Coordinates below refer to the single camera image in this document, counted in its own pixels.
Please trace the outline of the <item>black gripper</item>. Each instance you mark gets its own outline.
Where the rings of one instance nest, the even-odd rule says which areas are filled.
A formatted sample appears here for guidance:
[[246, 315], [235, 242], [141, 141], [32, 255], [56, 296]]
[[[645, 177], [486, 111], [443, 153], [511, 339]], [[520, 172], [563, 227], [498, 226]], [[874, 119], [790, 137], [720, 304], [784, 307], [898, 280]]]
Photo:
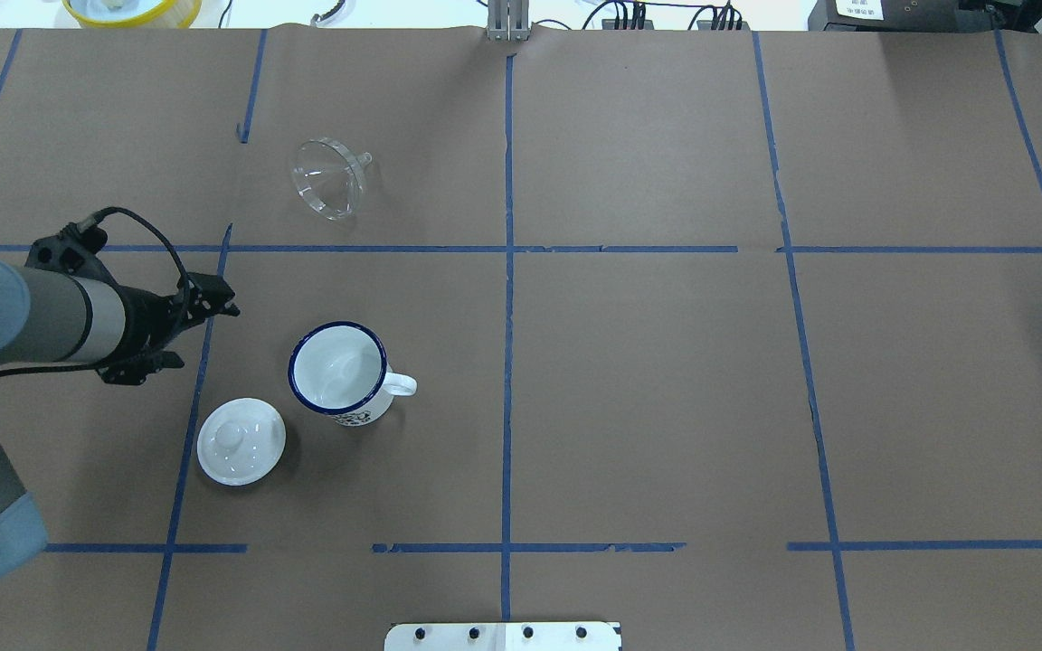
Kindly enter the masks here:
[[144, 289], [119, 286], [125, 310], [125, 329], [119, 358], [165, 349], [183, 331], [215, 315], [240, 316], [235, 292], [219, 275], [189, 275], [177, 292], [160, 296]]

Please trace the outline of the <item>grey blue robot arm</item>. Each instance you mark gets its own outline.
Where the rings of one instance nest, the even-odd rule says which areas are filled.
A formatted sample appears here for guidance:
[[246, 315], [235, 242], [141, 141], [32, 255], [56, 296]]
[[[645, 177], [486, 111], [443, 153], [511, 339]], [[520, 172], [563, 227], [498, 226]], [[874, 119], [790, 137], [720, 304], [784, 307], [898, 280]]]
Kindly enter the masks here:
[[[140, 386], [183, 360], [168, 346], [214, 315], [239, 314], [218, 275], [182, 271], [173, 296], [117, 284], [90, 262], [78, 272], [0, 260], [0, 378], [93, 371]], [[44, 551], [47, 529], [0, 442], [0, 578]]]

